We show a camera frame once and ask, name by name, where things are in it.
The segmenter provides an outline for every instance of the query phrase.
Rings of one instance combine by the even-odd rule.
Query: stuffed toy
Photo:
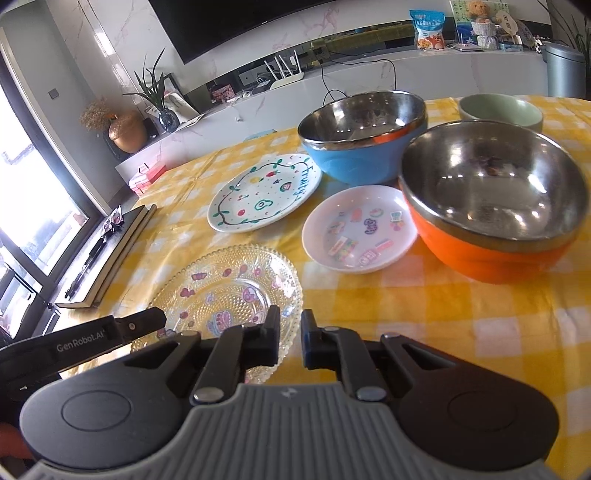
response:
[[[473,0],[468,2],[467,6],[468,17],[476,23],[491,23],[491,10],[486,4],[480,0]]]

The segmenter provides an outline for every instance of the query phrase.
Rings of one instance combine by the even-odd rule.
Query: white plate with fruit drawings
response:
[[[294,341],[300,327],[303,294],[292,263],[279,252],[260,245],[217,250],[177,273],[150,303],[150,307],[159,307],[166,314],[165,327],[135,340],[131,351],[184,330],[198,330],[202,338],[215,338],[234,325],[263,323],[270,305],[281,310],[279,362],[246,373],[247,382],[263,383]]]
[[[318,205],[301,239],[316,263],[343,273],[369,273],[402,258],[417,239],[417,228],[400,190],[366,185]]]
[[[214,230],[257,230],[289,215],[318,188],[322,171],[309,155],[279,155],[241,172],[213,198],[207,221]]]

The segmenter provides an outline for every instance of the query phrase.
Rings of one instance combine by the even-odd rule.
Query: gray trash can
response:
[[[573,48],[547,43],[542,50],[548,64],[548,96],[585,98],[585,57]]]

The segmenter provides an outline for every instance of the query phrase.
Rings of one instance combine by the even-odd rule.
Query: gray ribbed pad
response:
[[[339,383],[239,385],[223,404],[196,407],[177,436],[135,465],[60,472],[42,462],[22,480],[557,480],[544,462],[511,472],[451,467],[419,450],[383,404]]]

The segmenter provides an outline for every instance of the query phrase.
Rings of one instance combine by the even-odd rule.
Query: light green bowl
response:
[[[457,109],[462,120],[495,120],[542,131],[544,115],[539,108],[511,95],[477,93],[460,100]]]

